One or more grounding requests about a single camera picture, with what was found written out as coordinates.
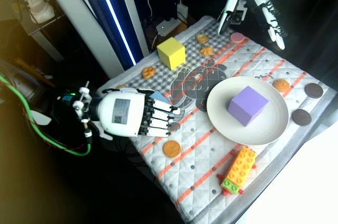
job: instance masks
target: round plate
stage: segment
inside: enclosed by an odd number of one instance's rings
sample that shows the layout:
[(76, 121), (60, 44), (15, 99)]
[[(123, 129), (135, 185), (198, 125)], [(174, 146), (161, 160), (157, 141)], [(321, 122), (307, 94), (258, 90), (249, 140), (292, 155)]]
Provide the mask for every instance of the round plate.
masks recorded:
[[(261, 114), (249, 125), (242, 125), (228, 106), (245, 87), (250, 86), (269, 100)], [(284, 98), (270, 84), (251, 77), (232, 77), (218, 83), (210, 92), (206, 110), (211, 123), (226, 138), (243, 145), (264, 145), (278, 139), (289, 122)]]

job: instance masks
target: pink round object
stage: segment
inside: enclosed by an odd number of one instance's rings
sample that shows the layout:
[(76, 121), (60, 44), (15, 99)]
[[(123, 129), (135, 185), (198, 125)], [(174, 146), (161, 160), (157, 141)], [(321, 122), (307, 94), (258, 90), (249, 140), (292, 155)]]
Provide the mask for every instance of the pink round object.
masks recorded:
[(243, 36), (241, 33), (238, 32), (235, 32), (230, 36), (231, 41), (235, 43), (240, 43), (241, 41), (244, 40), (244, 38), (245, 36)]

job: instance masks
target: green cable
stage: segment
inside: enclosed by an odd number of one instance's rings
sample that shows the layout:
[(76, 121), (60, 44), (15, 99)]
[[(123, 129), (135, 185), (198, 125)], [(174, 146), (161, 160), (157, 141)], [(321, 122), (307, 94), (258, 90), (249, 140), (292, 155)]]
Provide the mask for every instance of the green cable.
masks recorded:
[(60, 145), (59, 143), (51, 140), (50, 138), (46, 137), (41, 131), (40, 129), (32, 122), (34, 121), (34, 118), (32, 116), (32, 112), (31, 112), (31, 109), (30, 109), (30, 106), (27, 102), (27, 100), (25, 99), (25, 97), (16, 89), (14, 88), (4, 77), (2, 77), (0, 75), (0, 81), (2, 81), (3, 83), (5, 83), (6, 87), (8, 87), (13, 93), (15, 93), (20, 101), (22, 102), (23, 106), (25, 107), (26, 109), (26, 112), (27, 112), (27, 115), (31, 121), (31, 125), (33, 127), (33, 129), (36, 131), (36, 133), (41, 137), (43, 138), (45, 141), (47, 141), (48, 143), (52, 144), (53, 146), (56, 146), (62, 150), (65, 150), (66, 152), (68, 153), (71, 153), (71, 154), (74, 154), (74, 155), (77, 155), (77, 156), (85, 156), (87, 155), (89, 152), (90, 152), (90, 144), (87, 144), (87, 151), (84, 152), (84, 153), (78, 153), (76, 151), (72, 151), (72, 150), (69, 150), (67, 149), (66, 147)]

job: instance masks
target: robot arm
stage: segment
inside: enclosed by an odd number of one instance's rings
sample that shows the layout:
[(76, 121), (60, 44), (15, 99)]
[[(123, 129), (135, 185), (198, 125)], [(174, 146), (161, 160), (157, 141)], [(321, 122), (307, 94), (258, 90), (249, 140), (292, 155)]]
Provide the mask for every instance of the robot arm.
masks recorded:
[(287, 34), (278, 25), (276, 19), (278, 11), (274, 8), (271, 0), (228, 0), (223, 11), (218, 33), (223, 34), (230, 24), (239, 24), (243, 21), (247, 9), (255, 13), (261, 29), (267, 33), (270, 42), (275, 42), (283, 50), (285, 48), (283, 37)]
[(108, 140), (112, 140), (111, 135), (168, 137), (170, 123), (181, 113), (179, 108), (151, 98), (152, 90), (122, 88), (94, 101), (89, 90), (80, 90), (89, 98), (74, 102), (79, 118), (92, 120), (100, 137)]

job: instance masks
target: purple block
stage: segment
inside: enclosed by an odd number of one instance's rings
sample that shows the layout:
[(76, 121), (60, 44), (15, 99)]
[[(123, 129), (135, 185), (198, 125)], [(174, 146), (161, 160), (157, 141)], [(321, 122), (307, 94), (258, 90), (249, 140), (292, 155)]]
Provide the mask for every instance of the purple block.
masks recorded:
[(262, 112), (268, 102), (268, 99), (247, 86), (231, 100), (228, 112), (247, 126)]

